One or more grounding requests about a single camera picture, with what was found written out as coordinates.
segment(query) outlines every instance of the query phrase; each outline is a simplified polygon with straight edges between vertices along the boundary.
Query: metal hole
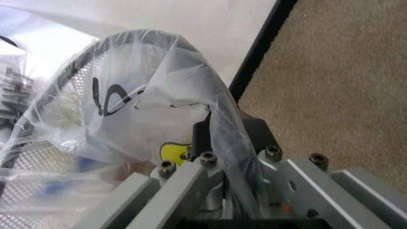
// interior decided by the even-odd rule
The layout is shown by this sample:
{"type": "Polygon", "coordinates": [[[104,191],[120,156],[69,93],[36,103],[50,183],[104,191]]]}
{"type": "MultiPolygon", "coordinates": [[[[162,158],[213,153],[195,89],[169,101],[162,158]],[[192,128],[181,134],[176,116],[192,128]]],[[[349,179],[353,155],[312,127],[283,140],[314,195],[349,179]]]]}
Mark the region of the metal hole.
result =
{"type": "Polygon", "coordinates": [[[295,192],[295,190],[297,189],[297,187],[295,186],[294,181],[290,180],[290,182],[288,183],[291,191],[295,192]]]}

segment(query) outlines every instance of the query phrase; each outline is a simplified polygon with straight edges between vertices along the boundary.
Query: white wall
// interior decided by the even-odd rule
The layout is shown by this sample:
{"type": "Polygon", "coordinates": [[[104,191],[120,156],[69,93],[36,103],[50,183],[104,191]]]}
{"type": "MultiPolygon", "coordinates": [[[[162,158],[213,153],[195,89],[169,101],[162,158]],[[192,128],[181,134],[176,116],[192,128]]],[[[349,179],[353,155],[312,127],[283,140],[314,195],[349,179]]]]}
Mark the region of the white wall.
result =
{"type": "Polygon", "coordinates": [[[179,33],[229,85],[276,0],[0,0],[102,38],[123,30],[179,33]]]}

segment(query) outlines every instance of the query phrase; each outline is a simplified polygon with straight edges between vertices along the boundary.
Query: plastic bag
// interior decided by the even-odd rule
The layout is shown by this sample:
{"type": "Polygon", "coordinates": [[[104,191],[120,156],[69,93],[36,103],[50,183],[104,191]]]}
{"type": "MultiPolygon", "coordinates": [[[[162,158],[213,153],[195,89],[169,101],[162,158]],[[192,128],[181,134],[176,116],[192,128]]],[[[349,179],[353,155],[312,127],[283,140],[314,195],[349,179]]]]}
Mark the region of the plastic bag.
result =
{"type": "Polygon", "coordinates": [[[239,203],[260,218],[262,172],[233,98],[190,43],[162,31],[119,33],[73,57],[16,125],[3,162],[20,145],[49,141],[105,163],[157,164],[160,147],[190,144],[193,125],[209,112],[212,149],[239,203]]]}
{"type": "Polygon", "coordinates": [[[0,148],[31,101],[33,80],[29,53],[0,39],[0,148]]]}
{"type": "Polygon", "coordinates": [[[71,228],[118,185],[106,173],[0,168],[0,228],[71,228]]]}

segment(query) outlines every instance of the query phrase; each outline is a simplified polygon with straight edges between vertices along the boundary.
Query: black frame edge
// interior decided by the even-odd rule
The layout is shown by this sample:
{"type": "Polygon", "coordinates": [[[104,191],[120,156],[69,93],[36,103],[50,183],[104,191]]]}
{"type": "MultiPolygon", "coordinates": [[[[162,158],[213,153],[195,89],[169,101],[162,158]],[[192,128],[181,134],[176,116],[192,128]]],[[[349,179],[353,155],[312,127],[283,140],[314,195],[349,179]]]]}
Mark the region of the black frame edge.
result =
{"type": "Polygon", "coordinates": [[[236,102],[239,101],[254,72],[260,65],[264,54],[270,48],[271,43],[296,3],[297,0],[277,0],[273,6],[249,53],[229,86],[229,90],[236,102]]]}

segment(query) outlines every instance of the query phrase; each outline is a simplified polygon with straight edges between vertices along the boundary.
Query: metal bar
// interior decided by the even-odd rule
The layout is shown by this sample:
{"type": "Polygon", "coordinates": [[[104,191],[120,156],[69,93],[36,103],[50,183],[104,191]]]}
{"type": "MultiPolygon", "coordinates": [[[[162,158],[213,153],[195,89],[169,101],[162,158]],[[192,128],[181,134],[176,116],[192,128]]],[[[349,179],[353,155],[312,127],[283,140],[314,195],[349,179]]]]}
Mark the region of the metal bar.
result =
{"type": "Polygon", "coordinates": [[[133,173],[73,228],[124,228],[159,189],[158,180],[133,173]]]}
{"type": "Polygon", "coordinates": [[[272,182],[296,214],[309,215],[316,211],[333,228],[388,228],[306,159],[281,163],[272,182]]]}
{"type": "Polygon", "coordinates": [[[201,165],[184,162],[126,228],[173,228],[180,219],[195,216],[208,194],[207,184],[201,165]]]}
{"type": "Polygon", "coordinates": [[[407,228],[407,199],[361,168],[336,171],[331,177],[392,228],[407,228]]]}

